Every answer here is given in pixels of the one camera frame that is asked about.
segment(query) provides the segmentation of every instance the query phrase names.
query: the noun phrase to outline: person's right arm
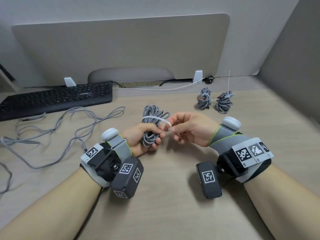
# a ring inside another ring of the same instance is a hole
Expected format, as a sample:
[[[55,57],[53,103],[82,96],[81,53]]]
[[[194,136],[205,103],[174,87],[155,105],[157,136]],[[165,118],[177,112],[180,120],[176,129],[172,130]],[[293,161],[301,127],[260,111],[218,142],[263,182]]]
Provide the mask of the person's right arm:
[[[176,113],[168,121],[173,138],[207,147],[219,124],[201,113]],[[271,164],[244,183],[250,199],[276,240],[320,239],[320,197]]]

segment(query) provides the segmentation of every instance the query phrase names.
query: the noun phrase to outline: table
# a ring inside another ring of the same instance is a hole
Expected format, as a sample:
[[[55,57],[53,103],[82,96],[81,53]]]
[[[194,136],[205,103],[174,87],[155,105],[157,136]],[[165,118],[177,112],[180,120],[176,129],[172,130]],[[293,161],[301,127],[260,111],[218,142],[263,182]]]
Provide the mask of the table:
[[[211,97],[219,94],[213,92]],[[99,123],[87,147],[101,142],[101,133],[110,127],[121,131],[141,121],[146,105],[155,104],[172,114],[194,111],[198,95],[116,97],[112,103],[89,107],[100,116],[119,106],[126,109],[122,116]],[[227,115],[242,122],[240,131],[250,137],[260,137],[275,155],[276,165],[320,194],[320,135],[315,127],[269,90],[235,91],[231,100],[234,105]],[[225,116],[213,106],[201,113],[217,121]],[[61,114],[48,114],[37,126],[52,128]],[[41,138],[42,145],[16,144],[13,148],[33,165],[51,162],[62,153],[74,131],[91,121],[85,113],[76,113],[72,118],[66,117],[53,134]],[[15,123],[15,120],[1,122],[0,135],[13,137]],[[24,136],[33,134],[30,131]],[[28,168],[5,148],[0,148],[0,153],[0,160],[13,172],[12,190],[0,199],[2,228],[75,171],[83,151],[80,143],[75,142],[63,161],[41,170]],[[110,190],[104,192],[79,239],[273,239],[243,186],[236,181],[225,185],[221,198],[204,198],[195,165],[215,161],[217,153],[213,149],[179,145],[167,132],[160,149],[140,159],[144,173],[135,196],[126,200]],[[0,169],[1,189],[6,179],[7,175]]]

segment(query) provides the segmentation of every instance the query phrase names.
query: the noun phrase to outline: white wall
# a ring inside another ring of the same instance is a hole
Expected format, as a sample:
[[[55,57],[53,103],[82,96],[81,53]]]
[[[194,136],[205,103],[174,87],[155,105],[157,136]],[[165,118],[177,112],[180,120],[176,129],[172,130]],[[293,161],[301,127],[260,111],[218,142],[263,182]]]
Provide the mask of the white wall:
[[[216,76],[255,73],[298,0],[0,0],[0,63],[22,86],[41,85],[11,25],[227,13],[230,26]]]

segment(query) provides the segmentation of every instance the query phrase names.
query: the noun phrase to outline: forearm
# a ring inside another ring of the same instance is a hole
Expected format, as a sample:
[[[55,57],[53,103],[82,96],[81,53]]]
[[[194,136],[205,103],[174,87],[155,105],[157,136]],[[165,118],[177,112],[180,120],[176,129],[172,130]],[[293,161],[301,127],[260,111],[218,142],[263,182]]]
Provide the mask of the forearm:
[[[0,231],[0,239],[72,240],[94,205],[100,189],[79,168],[6,225]]]
[[[275,239],[320,239],[318,195],[274,165],[244,186]]]

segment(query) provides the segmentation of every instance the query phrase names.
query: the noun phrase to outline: person's left hand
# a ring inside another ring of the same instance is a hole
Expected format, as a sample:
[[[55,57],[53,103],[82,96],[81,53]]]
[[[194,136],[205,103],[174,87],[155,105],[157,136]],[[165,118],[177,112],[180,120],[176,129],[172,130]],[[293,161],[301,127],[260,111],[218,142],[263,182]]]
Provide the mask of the person's left hand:
[[[127,143],[132,151],[132,156],[138,157],[147,151],[155,151],[159,148],[161,140],[165,136],[163,129],[164,128],[162,125],[160,125],[160,128],[158,128],[152,123],[139,123],[132,128],[126,129],[124,132],[120,133],[120,135],[127,140]],[[145,132],[149,131],[159,134],[159,137],[150,147],[145,147],[141,143],[141,138]]]

